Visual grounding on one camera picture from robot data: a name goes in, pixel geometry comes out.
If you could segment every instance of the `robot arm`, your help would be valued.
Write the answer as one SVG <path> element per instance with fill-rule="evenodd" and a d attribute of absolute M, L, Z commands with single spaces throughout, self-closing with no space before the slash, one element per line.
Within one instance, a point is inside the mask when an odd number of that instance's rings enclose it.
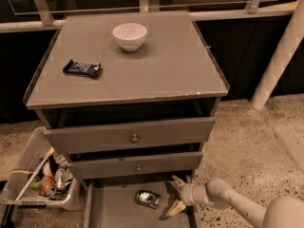
<path fill-rule="evenodd" d="M 222 179 L 211 179 L 206 185 L 185 183 L 176 176 L 173 179 L 180 188 L 181 200 L 175 201 L 166 214 L 168 217 L 191 205 L 218 209 L 231 206 L 256 228 L 304 227 L 304 202 L 301 200 L 278 198 L 266 209 L 239 194 Z"/>

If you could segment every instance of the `drawer handle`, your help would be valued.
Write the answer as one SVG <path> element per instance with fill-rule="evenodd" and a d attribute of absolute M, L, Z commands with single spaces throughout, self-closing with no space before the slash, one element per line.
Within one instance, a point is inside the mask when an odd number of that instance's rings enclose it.
<path fill-rule="evenodd" d="M 131 141 L 133 143 L 137 143 L 139 141 L 139 139 L 137 138 L 136 134 L 133 134 Z"/>
<path fill-rule="evenodd" d="M 137 171 L 137 172 L 142 171 L 142 168 L 141 168 L 141 165 L 140 165 L 140 164 L 138 164 L 138 165 L 137 165 L 137 167 L 136 167 L 136 171 Z"/>

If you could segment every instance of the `cabinet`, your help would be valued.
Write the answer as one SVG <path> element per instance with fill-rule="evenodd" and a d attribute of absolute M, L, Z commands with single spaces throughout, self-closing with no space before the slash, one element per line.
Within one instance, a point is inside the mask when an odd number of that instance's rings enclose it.
<path fill-rule="evenodd" d="M 138 51 L 125 52 L 115 43 L 112 30 L 122 23 L 147 27 Z M 63 74 L 70 59 L 101 63 L 101 75 L 94 80 Z M 125 192 L 131 196 L 122 198 L 129 212 L 134 186 L 148 180 L 154 184 L 147 186 L 160 185 L 165 193 L 159 179 L 178 171 L 191 175 L 199 166 L 227 90 L 187 12 L 90 14 L 67 17 L 25 103 L 46 123 L 47 139 L 66 156 L 74 177 L 84 185 L 95 180 L 89 190 L 99 190 L 100 203 L 117 202 L 113 190 L 118 183 L 122 187 L 133 181 Z"/>

